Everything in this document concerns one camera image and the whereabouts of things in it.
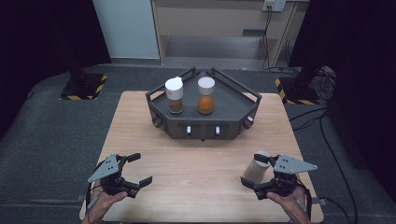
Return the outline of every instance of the human hand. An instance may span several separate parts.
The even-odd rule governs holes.
[[[293,223],[299,223],[299,224],[311,223],[306,211],[304,211],[303,208],[301,207],[301,206],[306,207],[305,192],[303,188],[297,187],[294,190],[294,192],[287,197],[281,197],[273,192],[268,192],[266,196],[274,203],[277,203],[280,206],[282,206],[283,210],[290,217]]]
[[[100,187],[99,185],[100,185],[100,181],[96,181],[93,186],[91,200],[94,200],[96,197],[97,200],[93,204],[91,209],[88,210],[84,219],[82,219],[81,224],[100,223],[102,218],[107,213],[108,209],[110,209],[110,207],[114,203],[120,202],[128,196],[128,193],[126,191],[120,192],[113,196],[108,195],[107,193],[103,192],[102,187]]]

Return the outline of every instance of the hazard tape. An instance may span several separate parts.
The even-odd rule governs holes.
[[[320,102],[317,100],[289,100],[286,93],[283,91],[282,84],[280,83],[279,79],[275,80],[275,84],[283,104],[289,104],[289,105],[319,105],[320,104]]]
[[[99,86],[96,88],[96,92],[93,95],[63,95],[60,97],[61,100],[93,100],[99,96],[99,93],[105,86],[105,82],[107,80],[107,76],[102,76],[102,80],[99,83]]]

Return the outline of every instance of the jar lid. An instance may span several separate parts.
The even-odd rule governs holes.
[[[165,82],[166,96],[171,100],[183,97],[183,81],[181,77],[170,78]]]
[[[215,90],[215,79],[211,77],[201,77],[198,80],[198,92],[202,95],[210,95]]]

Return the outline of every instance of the orange liquid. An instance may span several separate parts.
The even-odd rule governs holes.
[[[215,103],[211,96],[203,96],[198,101],[198,111],[202,114],[210,114],[215,110]]]

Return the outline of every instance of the hexagonal tray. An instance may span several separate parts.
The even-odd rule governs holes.
[[[216,81],[212,94],[215,111],[209,115],[197,110],[198,80],[205,76]],[[180,114],[170,112],[164,84],[146,93],[152,123],[157,128],[163,127],[171,138],[230,140],[253,125],[262,98],[257,92],[215,68],[207,73],[192,68],[176,77],[183,80],[184,109]]]

